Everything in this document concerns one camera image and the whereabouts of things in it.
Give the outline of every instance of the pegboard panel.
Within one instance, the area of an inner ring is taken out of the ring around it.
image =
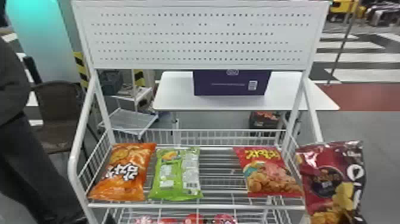
[[[120,69],[305,69],[327,12],[321,1],[73,5],[93,66]]]

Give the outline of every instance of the purple box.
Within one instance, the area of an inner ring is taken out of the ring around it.
[[[195,70],[195,95],[264,95],[271,70]]]

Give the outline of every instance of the green snack bag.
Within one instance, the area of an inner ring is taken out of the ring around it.
[[[199,148],[158,150],[153,187],[149,198],[171,201],[202,198],[199,154]]]

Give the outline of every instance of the label on box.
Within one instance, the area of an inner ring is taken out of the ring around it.
[[[248,85],[248,91],[255,91],[257,89],[257,80],[250,80]]]

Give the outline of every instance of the chair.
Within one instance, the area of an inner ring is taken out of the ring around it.
[[[82,107],[83,91],[78,85],[64,81],[41,83],[33,87],[33,91],[43,119],[43,126],[33,128],[44,150],[48,154],[71,151]],[[93,130],[90,127],[88,129],[98,141]],[[84,144],[82,151],[88,160]]]

